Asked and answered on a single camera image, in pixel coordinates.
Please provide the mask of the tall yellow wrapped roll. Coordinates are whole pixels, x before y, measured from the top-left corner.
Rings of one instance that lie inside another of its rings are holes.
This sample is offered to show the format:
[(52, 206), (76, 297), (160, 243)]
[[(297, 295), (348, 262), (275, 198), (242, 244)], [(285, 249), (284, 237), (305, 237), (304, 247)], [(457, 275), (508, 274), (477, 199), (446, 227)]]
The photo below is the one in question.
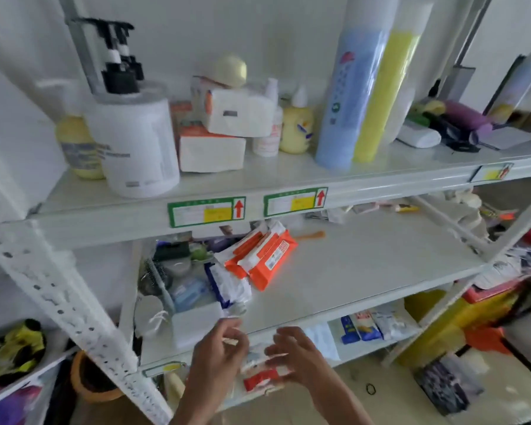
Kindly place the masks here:
[(400, 0), (355, 145), (353, 161), (374, 160), (399, 89), (432, 12), (434, 0)]

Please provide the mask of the dark printed packet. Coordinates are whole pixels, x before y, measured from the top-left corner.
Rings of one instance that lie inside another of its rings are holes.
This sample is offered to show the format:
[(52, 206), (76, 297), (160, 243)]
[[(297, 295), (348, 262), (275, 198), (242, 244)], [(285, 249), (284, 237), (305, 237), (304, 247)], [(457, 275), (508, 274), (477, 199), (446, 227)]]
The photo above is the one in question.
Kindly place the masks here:
[(466, 411), (485, 392), (475, 372), (452, 352), (416, 369), (413, 377), (442, 416)]

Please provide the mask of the person's left hand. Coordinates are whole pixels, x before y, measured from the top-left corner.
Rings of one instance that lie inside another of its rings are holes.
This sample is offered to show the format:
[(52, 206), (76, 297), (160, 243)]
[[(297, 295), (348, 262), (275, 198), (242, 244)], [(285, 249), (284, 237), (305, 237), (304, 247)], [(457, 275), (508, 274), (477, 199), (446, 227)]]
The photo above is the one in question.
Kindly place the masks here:
[(213, 349), (212, 330), (195, 346), (186, 387), (211, 384), (230, 389), (245, 357), (223, 357)]

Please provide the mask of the yellow bottle with clear cap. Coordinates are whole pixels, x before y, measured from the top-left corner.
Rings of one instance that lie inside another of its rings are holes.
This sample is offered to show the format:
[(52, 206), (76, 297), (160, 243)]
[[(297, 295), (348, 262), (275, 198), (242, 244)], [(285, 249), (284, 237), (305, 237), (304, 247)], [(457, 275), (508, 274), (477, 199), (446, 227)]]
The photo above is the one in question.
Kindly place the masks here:
[(36, 83), (39, 89), (58, 93), (62, 116), (55, 126), (55, 137), (65, 161), (76, 176), (96, 181), (105, 179), (97, 144), (85, 122), (88, 98), (77, 79), (44, 79)]

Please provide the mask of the person's left forearm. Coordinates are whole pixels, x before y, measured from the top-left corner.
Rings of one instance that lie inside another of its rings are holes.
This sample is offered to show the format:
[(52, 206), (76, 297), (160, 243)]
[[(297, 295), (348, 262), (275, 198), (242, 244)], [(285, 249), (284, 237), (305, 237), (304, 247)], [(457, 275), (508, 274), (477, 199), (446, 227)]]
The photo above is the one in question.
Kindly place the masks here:
[(186, 387), (169, 425), (207, 425), (230, 391), (211, 384)]

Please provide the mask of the red and white packet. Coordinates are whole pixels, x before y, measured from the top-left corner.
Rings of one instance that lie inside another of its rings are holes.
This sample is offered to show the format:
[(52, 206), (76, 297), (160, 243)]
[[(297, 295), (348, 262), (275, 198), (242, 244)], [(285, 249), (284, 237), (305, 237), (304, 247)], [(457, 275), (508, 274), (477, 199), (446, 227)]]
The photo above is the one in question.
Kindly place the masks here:
[(248, 355), (240, 369), (241, 379), (247, 393), (266, 388), (275, 384), (281, 376), (290, 374), (290, 369), (286, 366), (272, 367), (267, 364), (269, 356), (264, 353), (264, 350), (270, 345), (270, 342), (259, 343), (248, 350)]

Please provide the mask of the person's right hand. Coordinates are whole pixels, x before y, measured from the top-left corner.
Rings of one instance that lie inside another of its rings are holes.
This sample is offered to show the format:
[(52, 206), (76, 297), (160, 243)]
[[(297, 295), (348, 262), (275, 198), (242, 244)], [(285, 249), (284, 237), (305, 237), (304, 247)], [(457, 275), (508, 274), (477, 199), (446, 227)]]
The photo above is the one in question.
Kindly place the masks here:
[(264, 354), (269, 368), (288, 370), (275, 380), (277, 385), (300, 384), (314, 400), (339, 393), (344, 388), (338, 374), (300, 327), (278, 328), (273, 343), (264, 349)]

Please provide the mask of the white flat paper pack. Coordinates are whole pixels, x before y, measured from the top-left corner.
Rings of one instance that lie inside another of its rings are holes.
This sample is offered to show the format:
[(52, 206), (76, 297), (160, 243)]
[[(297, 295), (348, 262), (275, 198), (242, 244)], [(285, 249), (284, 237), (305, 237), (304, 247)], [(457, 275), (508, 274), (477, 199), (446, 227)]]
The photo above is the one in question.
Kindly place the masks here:
[(493, 129), (478, 135), (478, 146), (504, 151), (531, 141), (531, 133), (514, 127)]

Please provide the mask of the small white bottle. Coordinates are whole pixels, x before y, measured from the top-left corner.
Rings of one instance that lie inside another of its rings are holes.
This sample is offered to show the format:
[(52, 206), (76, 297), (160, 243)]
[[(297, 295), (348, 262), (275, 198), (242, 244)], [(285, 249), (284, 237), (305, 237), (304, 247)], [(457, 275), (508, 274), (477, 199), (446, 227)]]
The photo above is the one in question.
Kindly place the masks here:
[(266, 137), (253, 139), (253, 153), (260, 157), (276, 157), (279, 151), (283, 127), (283, 108), (279, 105), (277, 79), (268, 78), (264, 94), (276, 104), (276, 110), (270, 134)]

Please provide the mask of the white paper sheet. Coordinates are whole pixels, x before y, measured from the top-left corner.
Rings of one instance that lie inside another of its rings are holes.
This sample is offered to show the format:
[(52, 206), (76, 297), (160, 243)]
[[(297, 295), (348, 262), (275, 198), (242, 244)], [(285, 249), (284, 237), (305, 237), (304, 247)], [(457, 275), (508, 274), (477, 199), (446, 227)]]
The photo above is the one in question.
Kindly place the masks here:
[(311, 340), (322, 357), (332, 362), (340, 362), (334, 337), (327, 322), (303, 328), (304, 334)]

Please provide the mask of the yellow plastic bin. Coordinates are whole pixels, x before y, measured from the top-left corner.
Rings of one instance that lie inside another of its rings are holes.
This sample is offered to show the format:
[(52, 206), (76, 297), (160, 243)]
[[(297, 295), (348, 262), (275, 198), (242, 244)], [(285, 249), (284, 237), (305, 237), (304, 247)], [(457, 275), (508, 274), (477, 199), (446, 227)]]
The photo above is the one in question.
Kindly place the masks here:
[(493, 295), (470, 287), (397, 358), (397, 364), (414, 369), (447, 351), (461, 348), (466, 340), (465, 330), (499, 320), (510, 311), (516, 299), (515, 287)]

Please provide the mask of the yellow green item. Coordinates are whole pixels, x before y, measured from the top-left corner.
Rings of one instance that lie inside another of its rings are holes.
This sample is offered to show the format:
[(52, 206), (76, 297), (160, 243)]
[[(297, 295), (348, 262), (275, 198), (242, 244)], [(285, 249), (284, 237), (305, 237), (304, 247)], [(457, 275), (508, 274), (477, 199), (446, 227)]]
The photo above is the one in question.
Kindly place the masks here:
[(446, 105), (438, 99), (422, 99), (412, 103), (411, 108), (406, 116), (406, 120), (416, 123), (420, 126), (429, 128), (430, 120), (425, 116), (426, 113), (440, 116), (445, 114)]

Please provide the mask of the small blue packet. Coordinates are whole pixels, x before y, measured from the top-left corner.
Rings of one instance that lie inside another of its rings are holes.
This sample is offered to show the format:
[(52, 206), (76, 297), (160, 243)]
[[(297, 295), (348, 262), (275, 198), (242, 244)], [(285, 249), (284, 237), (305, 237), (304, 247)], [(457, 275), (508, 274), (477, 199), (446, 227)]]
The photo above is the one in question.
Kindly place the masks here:
[(344, 331), (343, 335), (341, 336), (341, 342), (344, 345), (361, 341), (361, 336), (359, 335), (351, 316), (346, 315), (341, 317), (340, 322)]

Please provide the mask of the white tissue pack orange top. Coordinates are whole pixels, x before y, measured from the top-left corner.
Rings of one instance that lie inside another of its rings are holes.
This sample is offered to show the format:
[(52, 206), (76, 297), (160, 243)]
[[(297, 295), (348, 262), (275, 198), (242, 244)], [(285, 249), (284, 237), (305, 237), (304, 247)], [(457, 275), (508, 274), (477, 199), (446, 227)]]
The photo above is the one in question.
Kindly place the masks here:
[(188, 101), (170, 103), (179, 169), (183, 173), (218, 173), (243, 168), (247, 140), (210, 133)]

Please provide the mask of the tall pale spray can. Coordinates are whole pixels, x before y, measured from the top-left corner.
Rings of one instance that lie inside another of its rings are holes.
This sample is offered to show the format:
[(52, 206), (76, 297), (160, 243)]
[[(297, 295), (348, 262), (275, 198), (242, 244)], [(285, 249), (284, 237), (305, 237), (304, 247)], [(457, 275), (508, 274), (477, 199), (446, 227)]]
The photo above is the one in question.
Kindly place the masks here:
[(502, 80), (485, 115), (494, 125), (507, 123), (513, 111), (531, 90), (531, 53), (519, 55)]

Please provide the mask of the white flat box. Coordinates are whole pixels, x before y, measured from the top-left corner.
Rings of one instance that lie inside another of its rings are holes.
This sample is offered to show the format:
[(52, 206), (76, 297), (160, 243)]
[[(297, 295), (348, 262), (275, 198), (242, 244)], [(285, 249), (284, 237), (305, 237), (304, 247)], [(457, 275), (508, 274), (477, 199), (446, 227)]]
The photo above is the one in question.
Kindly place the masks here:
[(403, 144), (417, 149), (433, 148), (440, 144), (442, 138), (438, 131), (405, 120), (396, 139)]

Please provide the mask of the tall blue wrapped roll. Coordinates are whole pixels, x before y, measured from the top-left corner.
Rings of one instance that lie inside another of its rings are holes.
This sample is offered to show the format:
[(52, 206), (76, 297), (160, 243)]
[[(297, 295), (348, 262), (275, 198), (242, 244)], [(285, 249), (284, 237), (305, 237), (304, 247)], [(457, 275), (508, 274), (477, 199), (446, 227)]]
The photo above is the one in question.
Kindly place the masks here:
[(347, 171), (400, 0), (347, 0), (315, 161)]

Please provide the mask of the blue and white pack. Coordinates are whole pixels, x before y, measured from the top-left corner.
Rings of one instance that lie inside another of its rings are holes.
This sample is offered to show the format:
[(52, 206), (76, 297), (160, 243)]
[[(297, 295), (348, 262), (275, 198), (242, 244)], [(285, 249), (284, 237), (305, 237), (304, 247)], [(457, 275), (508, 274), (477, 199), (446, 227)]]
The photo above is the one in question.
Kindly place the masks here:
[(253, 292), (248, 277), (240, 279), (215, 262), (204, 264), (204, 271), (211, 290), (223, 310), (252, 300)]

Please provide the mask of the green framed shelf label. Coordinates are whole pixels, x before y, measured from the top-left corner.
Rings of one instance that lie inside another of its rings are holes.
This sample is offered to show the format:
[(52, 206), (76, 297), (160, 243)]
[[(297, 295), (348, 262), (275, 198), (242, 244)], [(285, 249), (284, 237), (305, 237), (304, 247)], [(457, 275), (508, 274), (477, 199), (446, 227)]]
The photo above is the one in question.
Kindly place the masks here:
[(177, 370), (185, 368), (186, 366), (188, 366), (188, 363), (186, 362), (172, 361), (172, 362), (168, 362), (165, 364), (159, 364), (159, 365), (155, 365), (151, 367), (141, 366), (140, 371), (142, 375), (144, 375), (147, 378), (155, 378), (167, 372), (175, 372)]
[(510, 173), (514, 163), (497, 163), (482, 165), (474, 172), (469, 183), (502, 181)]
[(293, 213), (319, 211), (325, 207), (329, 187), (310, 187), (263, 197), (263, 216), (274, 218)]
[(246, 197), (187, 200), (167, 204), (171, 228), (189, 228), (245, 219)]

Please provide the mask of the cream round ball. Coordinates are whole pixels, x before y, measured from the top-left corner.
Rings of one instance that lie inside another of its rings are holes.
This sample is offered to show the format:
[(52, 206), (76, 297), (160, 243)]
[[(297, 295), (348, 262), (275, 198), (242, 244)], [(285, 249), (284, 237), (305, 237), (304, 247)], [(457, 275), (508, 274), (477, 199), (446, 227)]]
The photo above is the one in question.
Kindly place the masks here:
[(248, 67), (237, 55), (223, 55), (212, 62), (206, 77), (223, 86), (240, 88), (247, 83)]

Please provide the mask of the red rimmed tray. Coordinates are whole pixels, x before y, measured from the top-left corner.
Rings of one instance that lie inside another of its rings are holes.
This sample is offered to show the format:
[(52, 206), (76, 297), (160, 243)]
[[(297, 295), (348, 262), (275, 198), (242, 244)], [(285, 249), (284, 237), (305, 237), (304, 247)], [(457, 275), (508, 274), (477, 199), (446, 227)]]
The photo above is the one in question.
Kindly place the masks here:
[(497, 285), (493, 288), (489, 288), (487, 290), (482, 290), (481, 288), (478, 288), (475, 285), (471, 285), (468, 288), (468, 290), (462, 295), (462, 298), (469, 304), (475, 304), (480, 301), (484, 301), (492, 297), (495, 297), (497, 295), (511, 292), (515, 290), (517, 287), (519, 287), (522, 284), (522, 282), (523, 282), (522, 279), (515, 279), (509, 282), (503, 283), (501, 285)]

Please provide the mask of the white plastic packet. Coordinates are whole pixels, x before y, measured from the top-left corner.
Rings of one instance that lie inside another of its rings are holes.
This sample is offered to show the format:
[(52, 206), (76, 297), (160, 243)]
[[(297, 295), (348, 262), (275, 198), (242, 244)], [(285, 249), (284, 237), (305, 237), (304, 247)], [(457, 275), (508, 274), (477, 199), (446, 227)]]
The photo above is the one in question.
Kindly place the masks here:
[(371, 308), (370, 314), (385, 341), (402, 341), (420, 332), (419, 324), (407, 312), (403, 300)]

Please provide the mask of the white cardboard box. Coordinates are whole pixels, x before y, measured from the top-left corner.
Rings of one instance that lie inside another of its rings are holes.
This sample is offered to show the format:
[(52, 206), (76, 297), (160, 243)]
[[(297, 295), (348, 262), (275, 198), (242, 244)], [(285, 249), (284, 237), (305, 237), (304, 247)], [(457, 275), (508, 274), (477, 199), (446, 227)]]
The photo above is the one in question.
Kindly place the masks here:
[(178, 350), (191, 348), (224, 316), (218, 301), (174, 314), (171, 317), (171, 335), (175, 347)]

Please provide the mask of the brown plastic basin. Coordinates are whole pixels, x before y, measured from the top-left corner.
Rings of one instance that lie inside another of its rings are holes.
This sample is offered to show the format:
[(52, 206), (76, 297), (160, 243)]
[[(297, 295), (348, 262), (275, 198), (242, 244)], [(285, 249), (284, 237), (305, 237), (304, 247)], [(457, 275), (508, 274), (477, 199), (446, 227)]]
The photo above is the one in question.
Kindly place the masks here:
[(120, 388), (83, 350), (78, 350), (72, 360), (70, 380), (75, 392), (89, 403), (110, 402), (123, 396)]

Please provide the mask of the yellow lotion bottle white cap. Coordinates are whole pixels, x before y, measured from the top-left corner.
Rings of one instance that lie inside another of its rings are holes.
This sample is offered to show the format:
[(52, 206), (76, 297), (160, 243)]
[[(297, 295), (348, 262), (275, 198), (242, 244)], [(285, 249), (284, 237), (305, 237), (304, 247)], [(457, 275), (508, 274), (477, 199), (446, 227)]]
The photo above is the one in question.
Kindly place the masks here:
[(283, 105), (280, 151), (292, 155), (305, 153), (314, 132), (314, 111), (309, 105), (306, 86), (299, 84), (288, 103)]

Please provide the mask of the blue and white packet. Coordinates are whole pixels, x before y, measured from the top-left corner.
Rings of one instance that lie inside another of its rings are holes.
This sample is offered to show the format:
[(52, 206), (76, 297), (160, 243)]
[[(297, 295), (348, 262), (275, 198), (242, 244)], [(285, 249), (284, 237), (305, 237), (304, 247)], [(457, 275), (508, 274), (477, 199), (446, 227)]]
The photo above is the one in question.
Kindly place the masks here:
[(350, 315), (356, 332), (358, 333), (361, 341), (382, 341), (383, 335), (377, 324), (375, 323), (371, 312), (368, 310), (357, 312)]

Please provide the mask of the orange plastic item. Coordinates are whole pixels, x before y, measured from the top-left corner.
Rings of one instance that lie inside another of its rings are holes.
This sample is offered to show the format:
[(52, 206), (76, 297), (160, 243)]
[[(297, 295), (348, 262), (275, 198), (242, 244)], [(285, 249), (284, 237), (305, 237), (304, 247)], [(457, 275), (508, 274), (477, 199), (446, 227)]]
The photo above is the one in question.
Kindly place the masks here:
[(481, 326), (466, 328), (463, 331), (466, 345), (481, 352), (495, 351), (503, 355), (512, 355), (511, 351), (503, 344), (504, 328)]

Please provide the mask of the person's right forearm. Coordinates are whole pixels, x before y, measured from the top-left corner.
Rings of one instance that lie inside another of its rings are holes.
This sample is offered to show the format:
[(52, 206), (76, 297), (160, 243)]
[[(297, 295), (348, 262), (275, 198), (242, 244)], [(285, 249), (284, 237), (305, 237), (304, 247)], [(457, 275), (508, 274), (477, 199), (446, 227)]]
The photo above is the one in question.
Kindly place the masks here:
[(328, 425), (375, 425), (356, 395), (335, 373), (314, 380), (309, 393)]

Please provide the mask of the black item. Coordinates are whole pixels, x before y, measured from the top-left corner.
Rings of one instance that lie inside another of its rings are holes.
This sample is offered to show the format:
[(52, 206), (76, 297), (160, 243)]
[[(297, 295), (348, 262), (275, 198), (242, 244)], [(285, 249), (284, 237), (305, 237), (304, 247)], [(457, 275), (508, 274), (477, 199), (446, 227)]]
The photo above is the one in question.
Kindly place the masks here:
[(429, 119), (430, 128), (439, 133), (441, 142), (456, 152), (478, 153), (480, 148), (475, 143), (475, 139), (471, 139), (471, 132), (461, 130), (450, 122), (433, 114), (426, 114)]

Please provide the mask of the purple bag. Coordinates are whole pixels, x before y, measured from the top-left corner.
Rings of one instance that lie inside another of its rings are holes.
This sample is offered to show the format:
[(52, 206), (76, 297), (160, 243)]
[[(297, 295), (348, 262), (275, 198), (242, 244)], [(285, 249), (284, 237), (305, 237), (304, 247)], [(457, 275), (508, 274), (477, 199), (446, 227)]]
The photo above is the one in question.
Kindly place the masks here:
[(24, 425), (42, 392), (42, 386), (29, 385), (0, 400), (0, 425)]

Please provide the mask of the large white pump bottle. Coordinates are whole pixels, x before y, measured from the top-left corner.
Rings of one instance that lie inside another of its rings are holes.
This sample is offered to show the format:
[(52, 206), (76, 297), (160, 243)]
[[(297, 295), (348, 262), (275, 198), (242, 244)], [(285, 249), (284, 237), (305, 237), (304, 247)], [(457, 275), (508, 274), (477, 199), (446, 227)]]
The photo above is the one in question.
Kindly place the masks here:
[(153, 198), (180, 181), (169, 100), (158, 83), (146, 82), (142, 64), (130, 53), (126, 21), (80, 17), (104, 41), (104, 88), (94, 94), (85, 120), (97, 144), (107, 185), (125, 198)]

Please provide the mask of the orange wet wipes pack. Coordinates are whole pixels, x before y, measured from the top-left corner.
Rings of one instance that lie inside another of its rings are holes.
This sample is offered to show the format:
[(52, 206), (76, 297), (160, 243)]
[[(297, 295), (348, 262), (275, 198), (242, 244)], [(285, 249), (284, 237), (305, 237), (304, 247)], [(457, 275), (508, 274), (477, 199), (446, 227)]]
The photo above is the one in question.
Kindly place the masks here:
[(288, 230), (283, 232), (271, 230), (240, 260), (239, 264), (255, 288), (263, 292), (297, 245), (297, 241)]
[(287, 231), (279, 221), (274, 221), (269, 228), (265, 221), (261, 221), (242, 240), (225, 250), (223, 266), (237, 279), (247, 278), (249, 271), (266, 257), (274, 243)]

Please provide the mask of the white metal shelf unit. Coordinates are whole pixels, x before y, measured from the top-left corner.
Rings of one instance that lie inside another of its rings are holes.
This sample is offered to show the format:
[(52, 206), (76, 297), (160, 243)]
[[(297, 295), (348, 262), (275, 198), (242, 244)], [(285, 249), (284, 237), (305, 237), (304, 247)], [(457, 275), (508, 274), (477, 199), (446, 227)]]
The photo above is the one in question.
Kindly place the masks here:
[(170, 337), (145, 348), (139, 366), (131, 289), (141, 241), (179, 231), (170, 227), (167, 203), (240, 193), (256, 220), (263, 196), (304, 187), (328, 186), (327, 205), (338, 207), (465, 186), (482, 165), (514, 163), (507, 181), (531, 177), (531, 143), (477, 156), (395, 143), (349, 173), (323, 169), (310, 155), (249, 156), (240, 171), (188, 175), (159, 198), (117, 197), (105, 181), (61, 168), (52, 123), (59, 109), (35, 85), (53, 73), (84, 78), (65, 4), (133, 23), (134, 53), (178, 98), (196, 62), (223, 52), (241, 55), (251, 73), (292, 73), (323, 91), (346, 0), (0, 0), (0, 266), (16, 285), (0, 313), (30, 308), (35, 318), (40, 310), (157, 425), (170, 421), (170, 408), (141, 372), (167, 364)]

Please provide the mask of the yellow and black cloth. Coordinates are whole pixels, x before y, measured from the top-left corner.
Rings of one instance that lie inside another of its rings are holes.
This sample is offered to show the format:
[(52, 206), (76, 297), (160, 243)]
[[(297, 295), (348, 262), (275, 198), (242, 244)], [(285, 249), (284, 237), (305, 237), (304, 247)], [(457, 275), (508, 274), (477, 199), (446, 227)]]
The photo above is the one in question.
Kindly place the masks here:
[(0, 388), (29, 374), (42, 361), (47, 339), (42, 325), (26, 319), (0, 336)]

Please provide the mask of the white tissue pack orange end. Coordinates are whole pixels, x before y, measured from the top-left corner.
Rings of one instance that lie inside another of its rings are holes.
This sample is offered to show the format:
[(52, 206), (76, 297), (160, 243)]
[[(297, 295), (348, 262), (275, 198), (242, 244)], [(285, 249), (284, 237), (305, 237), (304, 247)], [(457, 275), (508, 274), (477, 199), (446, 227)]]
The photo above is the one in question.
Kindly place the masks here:
[(277, 103), (248, 87), (227, 88), (202, 76), (191, 78), (195, 117), (213, 134), (259, 138), (270, 135)]

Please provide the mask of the white plastic bottle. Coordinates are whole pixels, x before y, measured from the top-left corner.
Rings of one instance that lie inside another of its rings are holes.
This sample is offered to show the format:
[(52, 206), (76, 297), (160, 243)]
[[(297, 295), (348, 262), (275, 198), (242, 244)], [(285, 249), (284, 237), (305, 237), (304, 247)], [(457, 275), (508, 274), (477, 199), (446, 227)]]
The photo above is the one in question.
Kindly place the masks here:
[(398, 91), (389, 118), (382, 135), (380, 147), (387, 147), (399, 134), (401, 127), (411, 109), (416, 95), (416, 86), (411, 81), (404, 82)]

